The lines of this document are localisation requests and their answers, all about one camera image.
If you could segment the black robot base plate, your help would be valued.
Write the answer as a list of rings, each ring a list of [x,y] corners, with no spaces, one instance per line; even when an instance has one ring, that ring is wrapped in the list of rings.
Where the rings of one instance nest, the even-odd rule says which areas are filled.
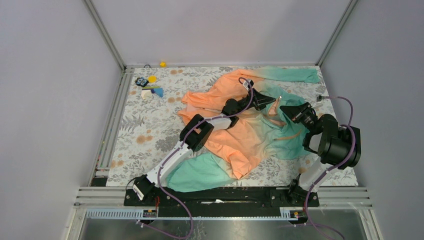
[[[200,204],[205,202],[222,201],[224,203],[254,203],[265,207],[304,207],[305,201],[309,207],[318,207],[320,205],[318,194],[316,192],[308,193],[301,187],[218,187],[209,190],[194,192],[178,192],[170,188],[162,191],[154,187],[139,199],[136,192],[128,189],[124,196],[124,206],[129,207],[147,207],[156,206],[170,207],[177,206],[173,197],[178,198],[186,205]]]

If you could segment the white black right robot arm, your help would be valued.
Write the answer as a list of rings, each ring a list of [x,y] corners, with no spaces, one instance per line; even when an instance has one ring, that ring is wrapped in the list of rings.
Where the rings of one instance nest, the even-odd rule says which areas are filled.
[[[361,130],[339,124],[330,114],[318,117],[308,102],[298,106],[283,105],[280,109],[293,123],[308,130],[302,145],[307,152],[318,156],[307,171],[291,181],[285,197],[293,206],[316,204],[318,187],[328,177],[358,164],[362,153]]]

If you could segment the orange and teal jacket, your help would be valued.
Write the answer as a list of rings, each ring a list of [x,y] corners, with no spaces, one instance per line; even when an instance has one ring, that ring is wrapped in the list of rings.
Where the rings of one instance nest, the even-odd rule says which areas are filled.
[[[238,110],[234,127],[211,133],[204,145],[206,153],[184,160],[168,175],[169,188],[186,193],[232,184],[246,178],[268,158],[294,161],[292,169],[300,173],[315,160],[302,145],[307,129],[293,123],[280,109],[301,105],[305,100],[278,86],[278,82],[318,84],[320,77],[315,68],[236,69],[219,77],[207,92],[187,92],[182,99],[186,108],[178,114],[184,123],[196,114],[215,116],[227,100],[240,100],[247,95],[242,86],[246,79],[253,81],[258,92],[272,97],[273,102],[262,110]]]

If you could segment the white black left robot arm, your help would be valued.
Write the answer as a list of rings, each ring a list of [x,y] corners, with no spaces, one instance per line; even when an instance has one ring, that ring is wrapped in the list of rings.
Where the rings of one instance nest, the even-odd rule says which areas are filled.
[[[236,125],[238,115],[244,111],[250,108],[263,110],[275,100],[249,87],[246,97],[240,100],[228,99],[219,115],[207,118],[200,114],[194,115],[179,134],[178,142],[171,152],[148,173],[134,179],[132,189],[136,199],[144,206],[152,204],[155,200],[153,189],[160,188],[178,164],[203,148],[213,131],[230,129]]]

